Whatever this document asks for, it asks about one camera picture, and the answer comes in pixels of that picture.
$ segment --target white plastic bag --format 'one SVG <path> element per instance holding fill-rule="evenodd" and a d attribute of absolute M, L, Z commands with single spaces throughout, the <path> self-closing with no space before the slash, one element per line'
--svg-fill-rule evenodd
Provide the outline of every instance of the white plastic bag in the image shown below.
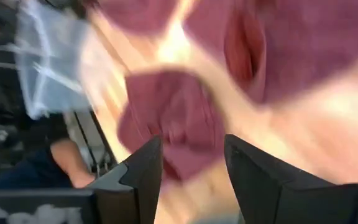
<path fill-rule="evenodd" d="M 87 110 L 91 103 L 81 71 L 103 67 L 82 57 L 84 42 L 97 37 L 86 21 L 64 14 L 34 0 L 19 9 L 16 34 L 16 65 L 27 113 L 33 119 L 45 113 Z M 108 57 L 102 45 L 93 52 Z M 93 86 L 101 85 L 107 72 L 89 73 Z"/>

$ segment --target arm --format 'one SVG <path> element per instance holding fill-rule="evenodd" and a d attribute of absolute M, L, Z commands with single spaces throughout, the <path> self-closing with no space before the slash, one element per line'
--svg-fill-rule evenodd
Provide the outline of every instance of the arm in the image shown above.
<path fill-rule="evenodd" d="M 247 119 L 256 125 L 244 125 L 250 123 Z M 299 98 L 235 121 L 240 125 L 233 125 L 230 133 L 293 166 L 336 184 L 358 182 L 358 63 Z M 235 212 L 236 204 L 222 160 L 163 192 L 156 223 L 167 218 L 186 223 L 197 216 L 230 213 L 230 208 Z"/>
<path fill-rule="evenodd" d="M 69 176 L 75 188 L 82 188 L 94 181 L 75 142 L 63 139 L 50 146 L 56 164 Z"/>

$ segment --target person's arm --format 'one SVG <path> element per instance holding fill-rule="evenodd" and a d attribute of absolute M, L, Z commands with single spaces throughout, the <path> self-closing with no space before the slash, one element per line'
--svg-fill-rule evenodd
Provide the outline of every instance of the person's arm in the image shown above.
<path fill-rule="evenodd" d="M 241 119 L 252 119 L 255 126 Z M 230 133 L 285 162 L 335 184 L 358 182 L 358 63 L 297 99 L 257 116 L 236 116 L 232 123 L 238 125 Z M 222 159 L 192 183 L 162 192 L 156 223 L 172 217 L 182 224 L 238 210 L 230 206 L 237 202 L 226 170 Z"/>
<path fill-rule="evenodd" d="M 69 176 L 75 188 L 82 188 L 94 181 L 75 142 L 63 139 L 50 146 L 56 164 Z"/>

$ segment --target person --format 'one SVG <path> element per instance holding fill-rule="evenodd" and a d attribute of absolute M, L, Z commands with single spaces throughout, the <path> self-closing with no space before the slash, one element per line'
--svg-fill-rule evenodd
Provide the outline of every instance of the person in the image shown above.
<path fill-rule="evenodd" d="M 231 131 L 259 149 L 334 184 L 358 183 L 358 60 L 298 96 L 231 117 Z M 224 159 L 160 195 L 155 223 L 236 214 L 238 203 Z"/>
<path fill-rule="evenodd" d="M 76 143 L 61 139 L 1 173 L 0 190 L 83 188 L 94 179 Z"/>

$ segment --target dark pants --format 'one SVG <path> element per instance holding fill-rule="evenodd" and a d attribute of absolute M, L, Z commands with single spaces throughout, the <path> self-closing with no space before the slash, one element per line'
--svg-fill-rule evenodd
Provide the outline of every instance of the dark pants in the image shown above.
<path fill-rule="evenodd" d="M 55 163 L 50 148 L 38 150 L 12 169 L 0 174 L 0 189 L 72 187 L 70 179 Z"/>

